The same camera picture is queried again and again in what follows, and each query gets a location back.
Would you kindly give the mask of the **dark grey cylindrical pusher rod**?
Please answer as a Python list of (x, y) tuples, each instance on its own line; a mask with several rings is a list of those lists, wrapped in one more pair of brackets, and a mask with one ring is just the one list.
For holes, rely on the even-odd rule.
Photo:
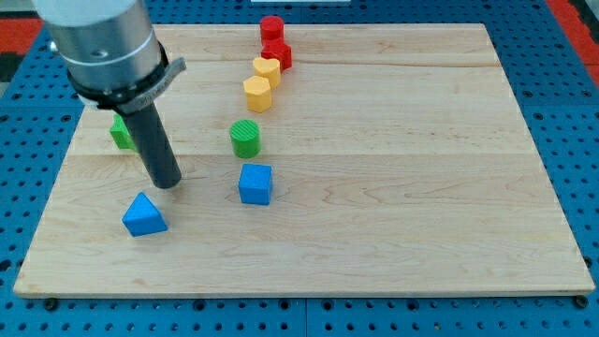
[(177, 185), (182, 173), (155, 104), (131, 113), (117, 113), (122, 117), (153, 185), (160, 189)]

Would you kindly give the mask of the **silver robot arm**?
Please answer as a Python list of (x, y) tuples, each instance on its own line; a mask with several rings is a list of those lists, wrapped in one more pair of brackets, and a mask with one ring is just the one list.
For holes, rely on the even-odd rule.
[(66, 63), (80, 99), (121, 116), (153, 181), (169, 189), (182, 178), (154, 104), (185, 71), (169, 60), (143, 0), (34, 0), (51, 36), (51, 49)]

